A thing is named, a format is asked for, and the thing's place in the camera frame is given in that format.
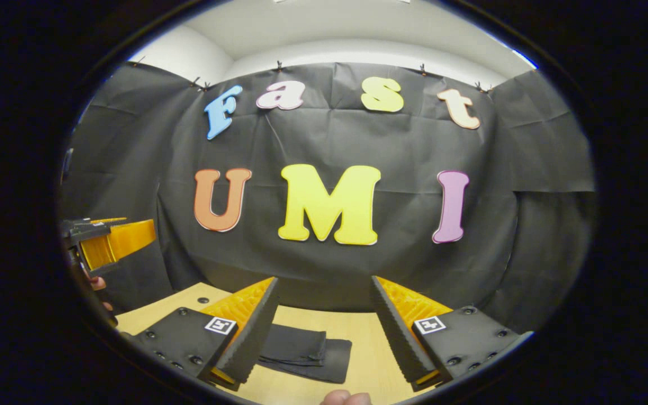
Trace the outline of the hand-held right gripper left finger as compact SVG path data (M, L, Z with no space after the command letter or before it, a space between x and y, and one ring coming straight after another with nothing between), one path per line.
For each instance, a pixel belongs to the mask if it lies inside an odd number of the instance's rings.
M138 334L124 334L165 367L237 390L247 382L267 340L278 279L250 285L202 310L179 307Z

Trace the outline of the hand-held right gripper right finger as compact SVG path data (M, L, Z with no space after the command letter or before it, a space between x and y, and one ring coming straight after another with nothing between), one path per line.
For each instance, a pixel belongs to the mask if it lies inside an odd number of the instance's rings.
M501 325L473 305L452 309L379 276L371 301L394 359L414 392L470 374L532 336Z

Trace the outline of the black jeans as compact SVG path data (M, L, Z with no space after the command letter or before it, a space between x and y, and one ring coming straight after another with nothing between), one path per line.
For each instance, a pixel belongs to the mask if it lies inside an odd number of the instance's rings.
M258 364L304 379L343 384L351 351L351 341L328 339L324 331L272 325Z

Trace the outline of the black backdrop cloth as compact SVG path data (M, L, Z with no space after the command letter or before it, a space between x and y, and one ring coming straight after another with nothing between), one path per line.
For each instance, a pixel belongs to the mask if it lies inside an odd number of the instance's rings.
M234 292L270 276L283 305L371 311L378 275L516 331L568 293L591 241L596 185L573 113L538 71L488 94L393 66L314 64L195 90L124 66L75 128L64 218L154 219L157 245L108 276L130 310L198 282ZM305 164L331 192L380 171L368 246L285 240L288 184Z

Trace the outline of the row of black cloth clips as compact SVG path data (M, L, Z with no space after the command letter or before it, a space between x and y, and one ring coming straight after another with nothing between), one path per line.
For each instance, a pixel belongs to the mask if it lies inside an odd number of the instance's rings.
M142 64L142 61L145 59L145 57L141 57L139 61L127 61L125 62L126 66L136 68L138 66L149 66L147 64ZM289 73L292 69L295 68L303 68L305 66L319 66L326 64L325 62L314 62L313 64L299 64L295 66L285 66L282 61L277 60L277 67L273 67L273 69L265 69L264 71L257 71L256 73L262 73L262 72L272 72L275 74L282 74L282 73ZM416 74L417 76L422 76L422 77L429 77L429 78L439 78L443 84L447 86L447 82L445 81L445 77L439 74L434 74L432 72L427 72L425 71L425 64L421 64L419 69L414 69L413 67L402 67L402 66L392 66L392 65L386 65L386 64L371 64L370 62L334 62L334 64L349 64L349 65L355 65L355 66L366 66L368 68L376 67L379 70L382 70L383 68L389 68L389 69L399 69L399 70L404 70L404 71L409 71L412 72L413 74ZM194 88L198 91L203 91L203 92L208 92L211 88L216 86L217 84L214 84L213 82L204 82L204 84L198 84L198 80L200 80L201 77L198 76L194 80L189 80L189 79L184 79L185 82L188 83L188 86L190 88ZM484 95L490 95L491 91L494 90L494 86L490 85L489 89L483 88L481 82L474 82L474 84L465 84L468 85L469 87L475 89L477 92L484 94Z

